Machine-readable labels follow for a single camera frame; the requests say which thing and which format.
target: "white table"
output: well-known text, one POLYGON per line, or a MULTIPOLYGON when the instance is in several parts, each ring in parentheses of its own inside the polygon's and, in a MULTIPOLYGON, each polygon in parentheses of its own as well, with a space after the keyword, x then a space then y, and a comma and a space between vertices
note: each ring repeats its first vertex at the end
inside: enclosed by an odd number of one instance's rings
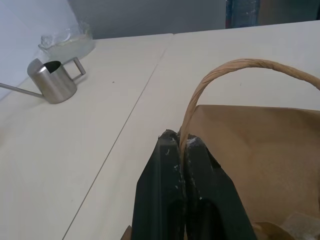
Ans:
MULTIPOLYGON (((199 81, 238 58, 262 58, 320 76, 320 21, 176 34, 165 51, 65 240, 119 240, 132 223, 136 184, 165 129, 178 131, 199 81)), ((230 73, 201 104, 320 110, 313 86, 268 69, 230 73)))
POLYGON ((63 103, 17 92, 0 101, 0 239, 63 238, 172 37, 96 41, 63 103))

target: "twisted paper handle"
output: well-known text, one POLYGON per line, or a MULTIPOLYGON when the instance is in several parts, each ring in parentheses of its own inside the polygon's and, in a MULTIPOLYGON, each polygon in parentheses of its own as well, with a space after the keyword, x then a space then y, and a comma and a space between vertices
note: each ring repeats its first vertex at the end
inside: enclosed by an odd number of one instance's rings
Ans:
POLYGON ((180 148, 181 166, 183 166, 183 162, 184 162, 183 159, 184 159, 185 147, 186 147, 188 134, 189 134, 190 121, 191 121, 192 115, 195 112, 198 99, 200 98, 202 92, 205 90, 206 86, 208 86, 209 83, 211 83, 213 80, 217 79, 218 77, 221 77, 225 74, 228 74, 240 69, 245 69, 245 68, 272 69, 272 70, 287 74, 296 79, 306 81, 320 90, 319 78, 312 76, 311 74, 308 74, 304 71, 300 71, 294 67, 283 65, 275 61, 242 58, 242 59, 237 59, 237 60, 229 61, 229 62, 226 62, 225 64, 222 64, 221 66, 209 72, 209 74, 202 79, 198 87, 195 89, 192 95, 192 98, 189 102, 189 105, 185 111, 183 123, 180 129, 179 148, 180 148))

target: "stainless steel watering can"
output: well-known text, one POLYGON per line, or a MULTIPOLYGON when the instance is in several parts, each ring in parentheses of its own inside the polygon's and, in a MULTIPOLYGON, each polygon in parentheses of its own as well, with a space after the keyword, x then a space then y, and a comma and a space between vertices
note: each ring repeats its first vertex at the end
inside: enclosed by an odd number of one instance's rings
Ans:
POLYGON ((45 99, 50 104, 61 103, 76 93, 77 85, 74 81, 86 74, 85 69, 77 57, 68 60, 65 64, 71 61, 74 61, 80 71, 80 74, 73 79, 69 76, 64 65, 59 61, 50 61, 43 64, 36 58, 29 64, 27 73, 42 94, 3 83, 0 83, 0 87, 45 99))

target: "black object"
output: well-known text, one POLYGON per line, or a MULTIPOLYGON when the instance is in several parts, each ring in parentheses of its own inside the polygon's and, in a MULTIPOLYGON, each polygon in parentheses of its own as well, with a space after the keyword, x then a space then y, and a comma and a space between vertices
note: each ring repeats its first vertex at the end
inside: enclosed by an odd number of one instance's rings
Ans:
POLYGON ((137 182, 132 240, 256 240, 232 180, 196 136, 189 136, 183 174, 179 137, 159 137, 137 182))

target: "watering can handle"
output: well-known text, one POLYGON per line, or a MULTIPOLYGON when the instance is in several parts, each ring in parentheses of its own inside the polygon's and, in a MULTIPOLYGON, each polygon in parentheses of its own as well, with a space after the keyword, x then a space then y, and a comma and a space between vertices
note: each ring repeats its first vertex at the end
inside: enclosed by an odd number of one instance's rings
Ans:
POLYGON ((75 80, 77 80, 78 78, 80 78, 80 77, 82 77, 83 75, 85 75, 85 74, 86 74, 86 71, 85 71, 84 67, 81 65, 81 63, 80 63, 80 61, 79 61, 79 59, 78 59, 77 57, 71 58, 70 60, 66 61, 63 65, 65 65, 65 64, 67 64, 67 63, 69 63, 69 62, 71 62, 71 61, 74 62, 74 64, 76 65, 76 67, 77 67, 77 68, 79 69, 79 71, 80 71, 80 74, 79 74, 78 76, 75 76, 75 77, 72 79, 72 81, 75 81, 75 80))
POLYGON ((39 94, 39 93, 36 93, 36 92, 33 92, 33 91, 24 90, 24 89, 15 87, 15 86, 10 86, 10 85, 4 84, 4 83, 0 83, 0 88, 13 90, 13 91, 16 91, 16 92, 19 92, 19 93, 22 93, 22 94, 28 94, 28 95, 31 95, 31 96, 34 96, 34 97, 38 97, 38 98, 41 98, 41 99, 45 98, 42 94, 39 94))

